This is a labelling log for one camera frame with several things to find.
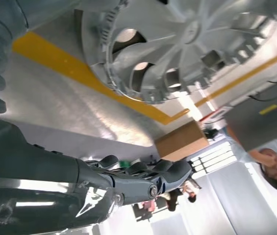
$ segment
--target person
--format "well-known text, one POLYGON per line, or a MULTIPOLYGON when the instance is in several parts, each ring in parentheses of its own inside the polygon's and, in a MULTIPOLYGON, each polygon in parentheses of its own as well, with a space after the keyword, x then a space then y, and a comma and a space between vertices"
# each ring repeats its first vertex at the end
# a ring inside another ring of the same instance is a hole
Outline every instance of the person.
POLYGON ((166 200, 169 211, 174 212, 177 208, 177 197, 184 195, 186 196, 190 203, 194 203, 196 201, 196 195, 198 191, 198 188, 192 185, 190 181, 186 181, 180 188, 163 193, 160 196, 166 200))
POLYGON ((224 128, 223 132, 230 143, 233 154, 238 161, 243 163, 258 163, 263 178, 271 186, 277 189, 277 139, 246 152, 230 127, 224 128))

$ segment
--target bolt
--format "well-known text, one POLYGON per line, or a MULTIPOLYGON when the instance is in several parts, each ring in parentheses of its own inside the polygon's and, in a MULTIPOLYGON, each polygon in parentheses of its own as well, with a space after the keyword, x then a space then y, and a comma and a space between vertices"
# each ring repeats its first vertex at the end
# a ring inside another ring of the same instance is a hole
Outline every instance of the bolt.
POLYGON ((156 197, 157 193, 158 193, 158 191, 157 191, 157 188, 155 186, 151 186, 149 188, 149 194, 152 198, 156 197))

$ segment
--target hand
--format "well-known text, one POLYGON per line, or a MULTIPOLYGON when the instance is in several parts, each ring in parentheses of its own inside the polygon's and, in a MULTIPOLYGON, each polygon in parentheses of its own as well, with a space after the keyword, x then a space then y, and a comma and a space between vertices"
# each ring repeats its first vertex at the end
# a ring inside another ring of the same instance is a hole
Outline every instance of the hand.
POLYGON ((277 156, 275 155, 266 155, 267 159, 265 163, 263 163, 265 166, 272 168, 275 167, 277 165, 277 156))

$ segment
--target gray panel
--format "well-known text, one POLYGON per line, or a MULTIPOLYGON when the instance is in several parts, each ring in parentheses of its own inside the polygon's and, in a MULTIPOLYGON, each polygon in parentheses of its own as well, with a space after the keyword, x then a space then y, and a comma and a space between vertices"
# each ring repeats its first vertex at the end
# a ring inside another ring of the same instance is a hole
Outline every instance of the gray panel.
POLYGON ((226 122, 247 151, 277 139, 277 108, 260 114, 277 105, 277 84, 257 95, 260 101, 248 99, 225 115, 226 122))
POLYGON ((277 218, 242 163, 208 175, 237 235, 277 235, 277 218))

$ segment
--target woman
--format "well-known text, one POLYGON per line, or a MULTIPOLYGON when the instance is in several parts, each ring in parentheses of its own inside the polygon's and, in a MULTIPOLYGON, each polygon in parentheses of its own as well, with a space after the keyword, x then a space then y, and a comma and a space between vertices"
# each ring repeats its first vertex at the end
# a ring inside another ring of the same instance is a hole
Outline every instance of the woman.
POLYGON ((263 176, 271 186, 277 189, 277 139, 246 152, 239 144, 231 128, 226 127, 224 133, 230 143, 232 151, 238 161, 259 163, 263 176))

